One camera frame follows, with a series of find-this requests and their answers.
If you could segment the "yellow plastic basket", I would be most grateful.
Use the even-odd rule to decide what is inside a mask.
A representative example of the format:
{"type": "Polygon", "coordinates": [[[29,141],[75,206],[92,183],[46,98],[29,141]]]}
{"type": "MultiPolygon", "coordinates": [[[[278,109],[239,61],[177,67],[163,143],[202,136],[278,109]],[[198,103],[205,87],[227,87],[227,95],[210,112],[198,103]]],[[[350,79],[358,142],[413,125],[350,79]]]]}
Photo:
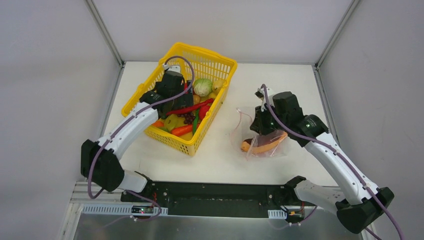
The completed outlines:
{"type": "Polygon", "coordinates": [[[209,111],[206,113],[205,119],[201,121],[190,140],[182,139],[179,136],[167,133],[153,126],[149,126],[144,131],[147,136],[189,156],[194,156],[221,105],[225,101],[231,79],[236,72],[238,64],[234,59],[225,57],[207,48],[176,42],[158,61],[158,66],[155,70],[153,70],[150,76],[137,87],[134,94],[123,106],[121,109],[122,116],[126,117],[135,107],[136,103],[139,102],[139,98],[142,94],[152,90],[155,83],[162,79],[164,72],[162,65],[172,56],[181,56],[187,59],[193,66],[196,80],[199,78],[208,78],[214,82],[223,81],[223,86],[218,92],[214,102],[211,104],[209,111]]]}

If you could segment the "clear pink-dotted zip bag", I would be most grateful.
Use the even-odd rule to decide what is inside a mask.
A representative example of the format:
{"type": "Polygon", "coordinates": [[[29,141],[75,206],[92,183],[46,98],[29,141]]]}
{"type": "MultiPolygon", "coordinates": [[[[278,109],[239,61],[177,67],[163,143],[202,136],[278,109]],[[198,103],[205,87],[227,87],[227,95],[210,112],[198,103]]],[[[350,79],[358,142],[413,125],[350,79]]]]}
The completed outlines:
{"type": "Polygon", "coordinates": [[[274,130],[269,134],[260,135],[250,129],[254,121],[252,107],[236,108],[238,121],[235,128],[229,133],[231,146],[238,155],[247,161],[259,159],[276,159],[285,157],[290,147],[288,135],[283,130],[274,130]]]}

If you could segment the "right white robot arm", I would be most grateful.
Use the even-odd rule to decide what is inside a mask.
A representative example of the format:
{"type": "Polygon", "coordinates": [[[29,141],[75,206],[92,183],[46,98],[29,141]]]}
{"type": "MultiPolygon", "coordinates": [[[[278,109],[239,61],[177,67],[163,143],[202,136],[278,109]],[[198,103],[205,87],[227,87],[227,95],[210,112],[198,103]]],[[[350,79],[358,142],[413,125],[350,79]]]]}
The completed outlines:
{"type": "Polygon", "coordinates": [[[303,113],[295,94],[259,88],[262,103],[255,107],[250,130],[265,136],[277,130],[287,133],[314,156],[335,180],[339,191],[316,185],[302,176],[287,182],[284,200],[290,205],[309,202],[336,215],[351,233],[359,234],[387,212],[395,195],[366,177],[336,143],[328,127],[316,115],[303,113]]]}

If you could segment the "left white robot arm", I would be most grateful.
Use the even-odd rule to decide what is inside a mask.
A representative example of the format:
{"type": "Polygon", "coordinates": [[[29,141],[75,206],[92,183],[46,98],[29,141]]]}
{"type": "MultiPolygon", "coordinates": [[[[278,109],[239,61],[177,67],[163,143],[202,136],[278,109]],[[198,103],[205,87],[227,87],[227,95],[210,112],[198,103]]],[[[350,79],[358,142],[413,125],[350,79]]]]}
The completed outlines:
{"type": "Polygon", "coordinates": [[[175,108],[177,99],[185,90],[185,79],[181,68],[172,65],[164,70],[161,81],[152,90],[144,93],[129,115],[110,133],[96,141],[87,139],[81,146],[80,172],[102,189],[133,191],[140,202],[152,198],[153,189],[147,185],[146,176],[135,171],[124,170],[120,159],[138,136],[160,118],[175,108]]]}

